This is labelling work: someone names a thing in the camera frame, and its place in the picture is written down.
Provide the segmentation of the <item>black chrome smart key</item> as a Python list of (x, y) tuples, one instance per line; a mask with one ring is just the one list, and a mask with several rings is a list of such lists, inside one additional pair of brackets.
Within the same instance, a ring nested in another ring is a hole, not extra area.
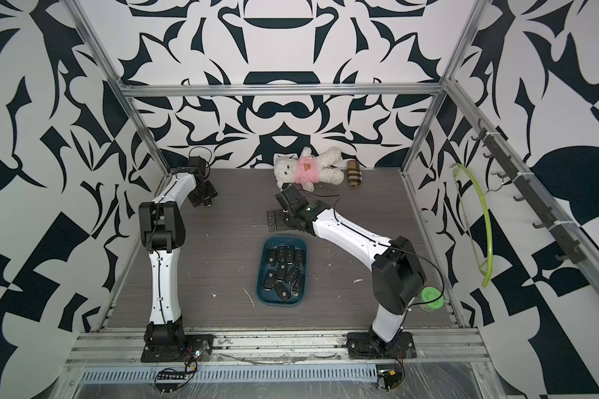
[(304, 290), (304, 275), (301, 274), (291, 286), (291, 294), (294, 297), (299, 297)]

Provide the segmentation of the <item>black key fob edge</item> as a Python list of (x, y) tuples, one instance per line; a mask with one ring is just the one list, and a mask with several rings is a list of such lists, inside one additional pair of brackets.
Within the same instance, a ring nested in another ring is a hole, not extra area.
[(273, 289), (282, 303), (286, 303), (291, 298), (291, 292), (286, 287), (285, 283), (278, 282), (274, 285)]

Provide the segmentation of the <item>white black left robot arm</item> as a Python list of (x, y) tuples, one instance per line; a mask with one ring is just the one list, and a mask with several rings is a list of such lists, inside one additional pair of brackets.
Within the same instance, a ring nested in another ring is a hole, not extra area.
[(215, 336), (187, 334), (178, 296), (178, 264), (186, 241), (181, 206), (212, 205), (217, 196), (208, 181), (211, 167), (201, 156), (190, 156), (183, 167), (171, 170), (171, 178), (153, 200), (139, 205), (141, 243), (151, 262), (151, 314), (144, 333), (144, 363), (196, 360), (210, 353)]

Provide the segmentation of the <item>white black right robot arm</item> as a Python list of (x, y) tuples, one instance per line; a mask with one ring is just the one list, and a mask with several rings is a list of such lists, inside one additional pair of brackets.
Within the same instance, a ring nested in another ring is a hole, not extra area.
[(378, 310), (368, 332), (347, 335), (349, 355), (406, 357), (414, 344), (412, 335), (403, 331), (404, 320), (427, 279), (411, 242), (402, 236), (390, 239), (364, 229), (340, 215), (334, 205), (310, 201), (293, 184), (284, 184), (276, 200), (281, 207), (267, 212), (271, 232), (297, 230), (327, 240), (371, 272)]

